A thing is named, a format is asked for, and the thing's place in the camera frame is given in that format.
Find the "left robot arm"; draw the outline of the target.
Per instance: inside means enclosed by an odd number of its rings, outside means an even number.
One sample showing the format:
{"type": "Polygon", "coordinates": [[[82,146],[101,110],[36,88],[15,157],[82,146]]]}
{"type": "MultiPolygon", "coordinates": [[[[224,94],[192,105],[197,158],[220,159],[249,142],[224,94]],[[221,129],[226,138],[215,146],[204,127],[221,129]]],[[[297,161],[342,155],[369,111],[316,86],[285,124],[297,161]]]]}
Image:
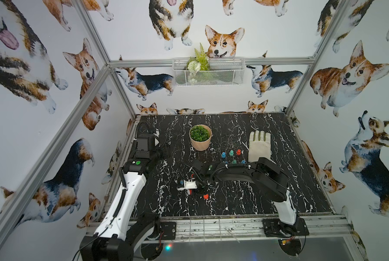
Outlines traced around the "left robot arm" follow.
{"type": "Polygon", "coordinates": [[[120,186],[104,218],[92,236],[85,236],[73,257],[77,261],[132,261],[135,251],[145,239],[162,237],[160,217],[143,213],[136,223],[130,219],[136,201],[147,182],[147,175],[158,161],[165,158],[167,149],[160,141],[158,129],[140,122],[137,128],[147,127],[144,133],[136,132],[133,152],[119,168],[120,186]]]}

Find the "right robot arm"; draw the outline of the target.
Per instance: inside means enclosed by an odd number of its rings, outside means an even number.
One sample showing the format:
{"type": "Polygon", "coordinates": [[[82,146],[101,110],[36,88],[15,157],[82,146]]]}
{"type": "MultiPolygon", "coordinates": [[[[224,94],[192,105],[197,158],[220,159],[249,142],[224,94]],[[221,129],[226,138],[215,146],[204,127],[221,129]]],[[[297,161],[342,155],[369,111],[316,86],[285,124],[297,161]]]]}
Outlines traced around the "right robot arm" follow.
{"type": "Polygon", "coordinates": [[[194,161],[189,174],[189,179],[179,181],[178,190],[205,193],[209,186],[223,181],[254,184],[274,204],[278,213],[277,220],[264,222],[266,236],[294,238],[309,234],[292,202],[287,174],[271,160],[261,157],[257,162],[235,164],[194,161]]]}

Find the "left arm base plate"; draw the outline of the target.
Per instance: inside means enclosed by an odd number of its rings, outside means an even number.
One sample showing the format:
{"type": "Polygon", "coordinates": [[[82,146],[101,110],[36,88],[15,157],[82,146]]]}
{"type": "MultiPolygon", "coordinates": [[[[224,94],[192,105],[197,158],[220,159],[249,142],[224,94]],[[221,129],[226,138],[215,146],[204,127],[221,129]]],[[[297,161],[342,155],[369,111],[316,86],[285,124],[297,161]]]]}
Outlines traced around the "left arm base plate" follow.
{"type": "Polygon", "coordinates": [[[156,240],[174,240],[177,233],[177,223],[172,221],[160,222],[160,230],[156,240]]]}

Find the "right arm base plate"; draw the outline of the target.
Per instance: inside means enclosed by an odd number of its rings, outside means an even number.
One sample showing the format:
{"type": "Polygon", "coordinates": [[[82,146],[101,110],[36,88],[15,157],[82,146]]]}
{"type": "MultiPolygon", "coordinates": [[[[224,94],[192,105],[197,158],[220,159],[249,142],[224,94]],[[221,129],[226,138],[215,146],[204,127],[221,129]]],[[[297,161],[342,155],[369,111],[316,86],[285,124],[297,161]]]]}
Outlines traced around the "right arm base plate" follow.
{"type": "Polygon", "coordinates": [[[308,236],[309,230],[305,220],[297,217],[293,225],[281,222],[279,219],[263,219],[264,234],[267,237],[291,238],[296,236],[308,236]]]}

